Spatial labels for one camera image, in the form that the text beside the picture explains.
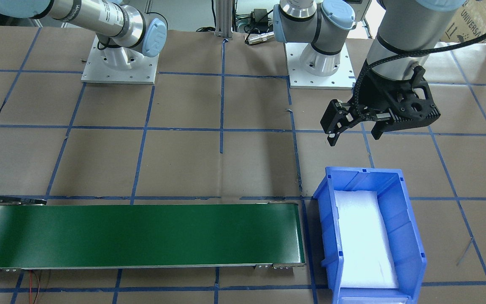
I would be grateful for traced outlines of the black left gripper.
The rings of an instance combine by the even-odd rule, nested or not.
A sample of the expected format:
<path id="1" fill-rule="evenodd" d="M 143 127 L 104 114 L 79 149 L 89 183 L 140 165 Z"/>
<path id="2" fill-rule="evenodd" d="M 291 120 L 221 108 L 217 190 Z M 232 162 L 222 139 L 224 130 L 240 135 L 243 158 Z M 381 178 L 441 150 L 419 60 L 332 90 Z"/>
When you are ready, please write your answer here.
<path id="1" fill-rule="evenodd" d="M 409 72 L 411 78 L 400 81 L 386 79 L 367 67 L 364 63 L 360 87 L 354 89 L 358 102 L 333 99 L 320 120 L 330 146 L 336 145 L 341 133 L 362 121 L 375 122 L 371 135 L 380 140 L 384 133 L 426 127 L 440 117 L 422 65 L 416 64 Z"/>

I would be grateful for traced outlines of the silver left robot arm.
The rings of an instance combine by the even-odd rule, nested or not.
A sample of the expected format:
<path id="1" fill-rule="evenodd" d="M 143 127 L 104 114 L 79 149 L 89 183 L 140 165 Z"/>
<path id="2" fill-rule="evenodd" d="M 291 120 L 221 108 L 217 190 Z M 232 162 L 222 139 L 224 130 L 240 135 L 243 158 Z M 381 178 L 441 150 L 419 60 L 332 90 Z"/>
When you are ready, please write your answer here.
<path id="1" fill-rule="evenodd" d="M 371 133 L 429 126 L 440 117 L 424 63 L 461 0 L 381 0 L 385 14 L 347 102 L 333 99 L 320 125 L 330 146 L 345 130 L 375 123 Z M 340 52 L 356 25 L 350 0 L 282 0 L 273 8 L 273 31 L 281 43 L 305 43 L 301 63 L 317 76 L 337 71 Z"/>

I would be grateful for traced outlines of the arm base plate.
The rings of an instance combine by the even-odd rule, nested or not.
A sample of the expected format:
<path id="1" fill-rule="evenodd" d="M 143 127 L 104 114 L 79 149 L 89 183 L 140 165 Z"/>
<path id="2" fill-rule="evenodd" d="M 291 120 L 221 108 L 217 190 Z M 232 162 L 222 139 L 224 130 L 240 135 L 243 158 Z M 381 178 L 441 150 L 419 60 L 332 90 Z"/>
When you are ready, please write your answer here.
<path id="1" fill-rule="evenodd" d="M 146 57 L 128 48 L 98 49 L 95 37 L 81 81 L 96 84 L 151 84 L 156 80 L 159 56 Z"/>
<path id="2" fill-rule="evenodd" d="M 351 90 L 356 82 L 346 45 L 334 55 L 309 43 L 286 43 L 285 51 L 291 88 Z"/>

